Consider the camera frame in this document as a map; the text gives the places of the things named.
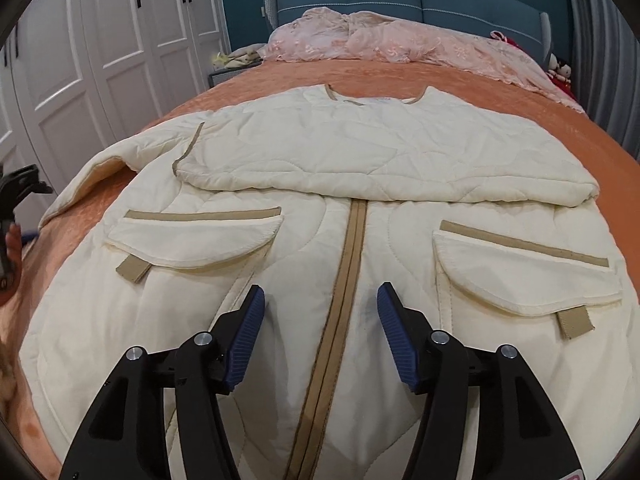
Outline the person's left hand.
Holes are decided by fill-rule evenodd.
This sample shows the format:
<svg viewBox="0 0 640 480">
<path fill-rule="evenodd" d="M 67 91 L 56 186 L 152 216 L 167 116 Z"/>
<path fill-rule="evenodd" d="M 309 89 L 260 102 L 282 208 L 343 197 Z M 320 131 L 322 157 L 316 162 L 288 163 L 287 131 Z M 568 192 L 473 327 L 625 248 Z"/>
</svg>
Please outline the person's left hand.
<svg viewBox="0 0 640 480">
<path fill-rule="evenodd" d="M 14 280 L 12 285 L 0 294 L 0 307 L 3 307 L 16 293 L 23 271 L 21 227 L 12 223 L 6 233 L 6 254 L 13 264 Z"/>
</svg>

